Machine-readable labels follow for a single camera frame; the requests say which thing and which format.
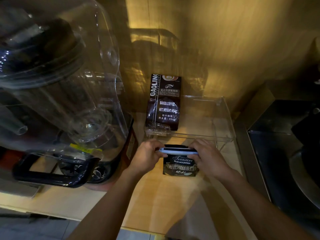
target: black coffee bag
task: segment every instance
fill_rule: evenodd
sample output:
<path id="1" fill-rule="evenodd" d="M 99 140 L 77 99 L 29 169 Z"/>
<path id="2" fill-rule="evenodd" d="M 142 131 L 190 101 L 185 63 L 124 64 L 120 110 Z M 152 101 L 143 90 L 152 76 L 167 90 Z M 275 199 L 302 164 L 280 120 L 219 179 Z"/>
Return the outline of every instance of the black coffee bag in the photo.
<path id="1" fill-rule="evenodd" d="M 187 148 L 184 145 L 165 145 L 166 148 Z M 163 158 L 163 174 L 171 176 L 194 177 L 199 169 L 194 160 L 185 155 L 168 154 Z"/>
<path id="2" fill-rule="evenodd" d="M 152 74 L 146 126 L 154 129 L 178 130 L 181 76 Z"/>

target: person's left arm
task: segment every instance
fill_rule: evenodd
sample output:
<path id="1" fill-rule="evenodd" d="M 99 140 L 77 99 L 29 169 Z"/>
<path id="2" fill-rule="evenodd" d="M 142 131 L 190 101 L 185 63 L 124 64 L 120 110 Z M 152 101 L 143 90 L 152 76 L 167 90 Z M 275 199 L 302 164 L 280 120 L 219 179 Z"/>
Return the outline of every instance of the person's left arm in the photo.
<path id="1" fill-rule="evenodd" d="M 165 146 L 155 139 L 142 142 L 130 166 L 80 222 L 68 240 L 115 240 L 136 184 L 145 173 L 154 168 L 160 157 L 168 156 L 155 152 L 162 147 Z"/>

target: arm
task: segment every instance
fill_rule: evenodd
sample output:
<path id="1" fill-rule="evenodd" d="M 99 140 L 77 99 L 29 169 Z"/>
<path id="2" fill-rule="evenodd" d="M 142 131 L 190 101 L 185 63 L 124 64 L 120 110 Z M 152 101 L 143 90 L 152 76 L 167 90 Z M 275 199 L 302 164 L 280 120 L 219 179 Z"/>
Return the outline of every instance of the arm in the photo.
<path id="1" fill-rule="evenodd" d="M 209 178 L 216 178 L 233 197 L 258 239 L 314 239 L 298 224 L 260 195 L 238 171 L 230 168 L 209 141 L 196 139 L 190 145 L 198 155 L 190 155 Z"/>
<path id="2" fill-rule="evenodd" d="M 164 145 L 154 139 L 142 142 L 130 166 L 80 222 L 68 240 L 115 240 L 135 186 L 145 173 L 154 168 L 160 157 L 168 156 L 155 152 L 156 148 L 161 147 Z"/>

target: person's right arm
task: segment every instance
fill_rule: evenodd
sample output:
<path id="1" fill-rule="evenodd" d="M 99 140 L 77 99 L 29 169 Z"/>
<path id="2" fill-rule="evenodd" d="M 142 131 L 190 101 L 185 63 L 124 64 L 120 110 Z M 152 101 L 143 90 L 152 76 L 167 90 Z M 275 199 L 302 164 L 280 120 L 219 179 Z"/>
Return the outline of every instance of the person's right arm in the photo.
<path id="1" fill-rule="evenodd" d="M 242 175 L 230 168 L 221 153 L 209 141 L 194 140 L 190 146 L 198 155 L 189 155 L 207 177 L 216 178 L 233 197 L 242 215 L 258 239 L 314 239 L 297 223 L 259 194 Z"/>

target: hand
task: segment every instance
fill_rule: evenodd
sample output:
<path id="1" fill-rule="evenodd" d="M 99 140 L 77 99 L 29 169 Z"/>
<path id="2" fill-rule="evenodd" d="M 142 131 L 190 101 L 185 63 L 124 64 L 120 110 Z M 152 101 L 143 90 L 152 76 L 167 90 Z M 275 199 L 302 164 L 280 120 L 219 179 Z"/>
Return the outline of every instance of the hand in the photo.
<path id="1" fill-rule="evenodd" d="M 132 158 L 128 169 L 142 177 L 155 167 L 155 164 L 159 161 L 160 157 L 168 156 L 165 153 L 156 152 L 158 148 L 163 147 L 165 147 L 165 145 L 156 139 L 142 142 Z"/>
<path id="2" fill-rule="evenodd" d="M 230 166 L 226 163 L 216 146 L 210 141 L 195 139 L 189 145 L 189 148 L 196 149 L 199 155 L 188 155 L 188 158 L 193 159 L 198 168 L 202 170 L 207 177 L 215 177 L 221 180 L 230 172 Z"/>

